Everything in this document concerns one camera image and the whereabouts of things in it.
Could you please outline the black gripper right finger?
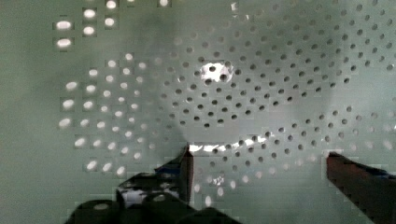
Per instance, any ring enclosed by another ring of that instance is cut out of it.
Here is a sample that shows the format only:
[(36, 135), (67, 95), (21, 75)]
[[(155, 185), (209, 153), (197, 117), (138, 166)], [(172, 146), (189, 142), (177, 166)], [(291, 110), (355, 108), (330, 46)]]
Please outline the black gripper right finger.
[(336, 152), (326, 158), (327, 178), (374, 224), (396, 223), (396, 178)]

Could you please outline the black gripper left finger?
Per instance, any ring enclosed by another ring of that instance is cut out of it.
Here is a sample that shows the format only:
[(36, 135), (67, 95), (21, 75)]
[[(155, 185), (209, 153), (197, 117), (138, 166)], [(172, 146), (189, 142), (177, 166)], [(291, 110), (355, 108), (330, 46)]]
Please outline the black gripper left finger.
[(141, 204), (150, 194), (169, 193), (183, 202), (191, 198), (193, 156), (186, 145), (174, 159), (154, 169), (139, 173), (119, 184), (116, 198), (121, 207)]

